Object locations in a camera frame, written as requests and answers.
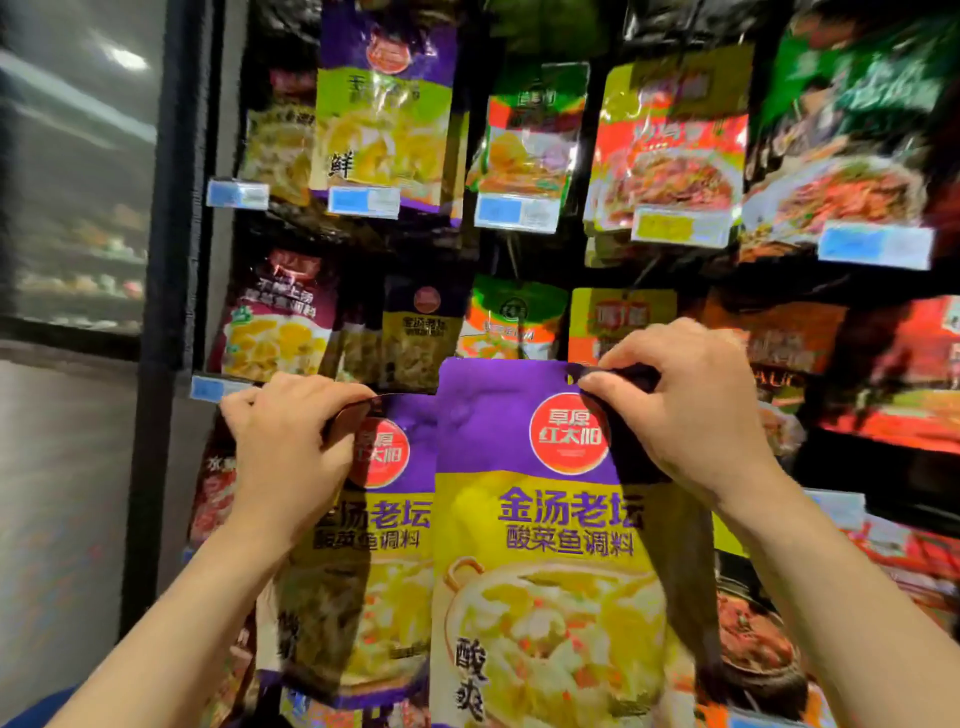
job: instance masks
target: pickled cabbage fish image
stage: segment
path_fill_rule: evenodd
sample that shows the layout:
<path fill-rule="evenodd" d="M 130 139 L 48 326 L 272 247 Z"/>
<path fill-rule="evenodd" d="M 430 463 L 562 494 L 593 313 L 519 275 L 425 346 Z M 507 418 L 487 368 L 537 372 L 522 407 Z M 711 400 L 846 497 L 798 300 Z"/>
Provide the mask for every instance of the pickled cabbage fish image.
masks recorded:
<path fill-rule="evenodd" d="M 451 583 L 459 586 L 448 576 Z M 652 725 L 667 632 L 654 572 L 541 563 L 481 572 L 455 591 L 446 649 L 455 663 L 458 650 L 461 662 L 465 649 L 485 651 L 488 725 Z"/>
<path fill-rule="evenodd" d="M 432 589 L 430 562 L 291 568 L 280 641 L 294 674 L 361 691 L 406 684 L 426 662 Z"/>

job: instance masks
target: brand logo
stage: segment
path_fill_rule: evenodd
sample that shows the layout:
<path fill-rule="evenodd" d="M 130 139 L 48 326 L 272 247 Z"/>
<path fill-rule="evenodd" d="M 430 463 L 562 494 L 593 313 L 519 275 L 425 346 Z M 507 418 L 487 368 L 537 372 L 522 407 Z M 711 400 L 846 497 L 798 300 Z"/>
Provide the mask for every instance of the brand logo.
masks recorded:
<path fill-rule="evenodd" d="M 440 308 L 440 291 L 425 285 L 414 294 L 414 308 L 420 313 L 433 313 Z"/>
<path fill-rule="evenodd" d="M 507 299 L 500 306 L 500 318 L 504 321 L 519 321 L 520 319 L 525 321 L 527 318 L 527 303 L 516 296 Z"/>
<path fill-rule="evenodd" d="M 393 420 L 368 417 L 353 441 L 350 481 L 367 490 L 384 488 L 400 477 L 410 462 L 410 441 Z"/>
<path fill-rule="evenodd" d="M 610 450 L 607 416 L 599 404 L 572 392 L 548 397 L 530 419 L 530 445 L 554 473 L 589 473 Z"/>
<path fill-rule="evenodd" d="M 367 62 L 374 71 L 390 75 L 402 73 L 412 60 L 406 43 L 390 40 L 374 31 L 367 46 Z"/>

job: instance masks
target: package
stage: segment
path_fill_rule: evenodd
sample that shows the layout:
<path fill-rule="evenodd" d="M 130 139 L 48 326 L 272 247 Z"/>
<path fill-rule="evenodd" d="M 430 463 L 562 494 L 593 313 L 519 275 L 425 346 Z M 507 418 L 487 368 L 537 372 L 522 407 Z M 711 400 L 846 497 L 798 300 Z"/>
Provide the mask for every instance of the package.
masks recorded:
<path fill-rule="evenodd" d="M 712 247 L 726 244 L 743 193 L 753 54 L 751 45 L 726 46 L 610 72 L 584 213 L 588 233 L 630 231 L 643 206 L 651 220 L 689 213 L 697 236 L 710 237 Z M 664 235 L 640 225 L 636 237 Z"/>
<path fill-rule="evenodd" d="M 710 513 L 571 366 L 442 368 L 435 725 L 692 724 L 673 677 L 719 666 Z"/>
<path fill-rule="evenodd" d="M 264 111 L 247 113 L 247 146 L 238 177 L 265 182 L 275 200 L 310 204 L 310 169 L 316 137 L 312 73 L 271 72 L 274 99 Z"/>
<path fill-rule="evenodd" d="M 384 389 L 434 392 L 444 359 L 457 351 L 469 289 L 388 276 L 383 305 Z"/>
<path fill-rule="evenodd" d="M 857 312 L 849 330 L 819 425 L 960 454 L 960 297 Z"/>
<path fill-rule="evenodd" d="M 676 291 L 575 288 L 567 359 L 593 366 L 631 331 L 675 318 Z"/>
<path fill-rule="evenodd" d="M 881 226 L 900 245 L 922 237 L 929 135 L 957 70 L 960 22 L 856 33 L 816 13 L 787 29 L 747 165 L 741 261 L 815 250 L 848 223 Z"/>
<path fill-rule="evenodd" d="M 456 28 L 417 28 L 401 38 L 352 3 L 329 3 L 320 57 L 310 188 L 398 187 L 402 206 L 438 212 Z"/>
<path fill-rule="evenodd" d="M 287 685 L 345 710 L 413 694 L 430 642 L 434 399 L 385 396 L 373 412 L 339 502 L 275 577 L 276 635 L 257 643 L 258 667 L 275 654 Z"/>
<path fill-rule="evenodd" d="M 771 449 L 784 465 L 806 439 L 797 412 L 804 403 L 807 379 L 827 370 L 846 314 L 843 306 L 808 302 L 735 313 L 724 306 L 716 290 L 704 305 L 700 316 L 704 326 L 744 332 L 760 419 Z"/>
<path fill-rule="evenodd" d="M 481 359 L 555 359 L 567 294 L 543 283 L 477 276 L 457 355 Z"/>
<path fill-rule="evenodd" d="M 235 447 L 207 447 L 194 497 L 190 544 L 199 546 L 225 522 L 233 507 L 237 479 Z"/>
<path fill-rule="evenodd" d="M 474 192 L 559 200 L 577 161 L 588 63 L 514 63 L 500 74 L 470 168 Z"/>
<path fill-rule="evenodd" d="M 227 316 L 211 371 L 252 381 L 320 370 L 336 316 L 336 290 L 318 257 L 274 248 Z"/>

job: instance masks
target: price tag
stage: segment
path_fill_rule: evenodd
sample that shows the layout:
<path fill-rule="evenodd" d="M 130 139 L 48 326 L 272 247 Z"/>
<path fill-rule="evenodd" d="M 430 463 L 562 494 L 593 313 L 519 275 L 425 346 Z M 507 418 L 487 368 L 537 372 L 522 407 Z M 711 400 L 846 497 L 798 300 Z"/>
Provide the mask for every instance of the price tag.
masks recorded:
<path fill-rule="evenodd" d="M 862 493 L 821 491 L 815 488 L 804 488 L 804 492 L 830 516 L 837 528 L 857 532 L 863 530 L 867 520 L 867 497 Z"/>
<path fill-rule="evenodd" d="M 400 216 L 400 188 L 330 187 L 326 208 L 338 215 L 395 220 Z"/>
<path fill-rule="evenodd" d="M 190 379 L 190 399 L 218 403 L 227 395 L 249 389 L 253 385 L 235 379 L 219 379 L 216 376 L 193 375 Z"/>
<path fill-rule="evenodd" d="M 552 233 L 560 220 L 560 199 L 519 195 L 477 196 L 473 222 L 478 228 Z"/>
<path fill-rule="evenodd" d="M 933 228 L 827 220 L 817 257 L 835 263 L 928 271 L 933 239 Z"/>
<path fill-rule="evenodd" d="M 726 248 L 730 242 L 730 210 L 694 212 L 643 205 L 634 211 L 631 237 L 648 243 L 673 243 L 698 248 Z"/>
<path fill-rule="evenodd" d="M 210 180 L 206 184 L 206 206 L 268 209 L 270 207 L 270 186 L 265 182 Z"/>

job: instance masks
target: purple and yellow package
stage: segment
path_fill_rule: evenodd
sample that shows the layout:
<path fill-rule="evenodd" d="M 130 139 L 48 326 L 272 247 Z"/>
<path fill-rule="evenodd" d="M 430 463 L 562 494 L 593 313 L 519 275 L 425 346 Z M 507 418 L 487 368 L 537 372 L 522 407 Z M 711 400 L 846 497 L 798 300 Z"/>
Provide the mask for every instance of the purple and yellow package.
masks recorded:
<path fill-rule="evenodd" d="M 330 3 L 320 56 L 310 188 L 383 187 L 401 206 L 439 212 L 456 27 L 399 35 L 352 3 Z"/>
<path fill-rule="evenodd" d="M 332 708 L 392 705 L 425 684 L 436 425 L 433 397 L 383 397 L 356 434 L 336 506 L 258 602 L 276 615 L 276 636 L 261 642 L 284 683 Z"/>
<path fill-rule="evenodd" d="M 441 368 L 435 726 L 692 724 L 691 676 L 720 662 L 709 510 L 582 369 Z"/>

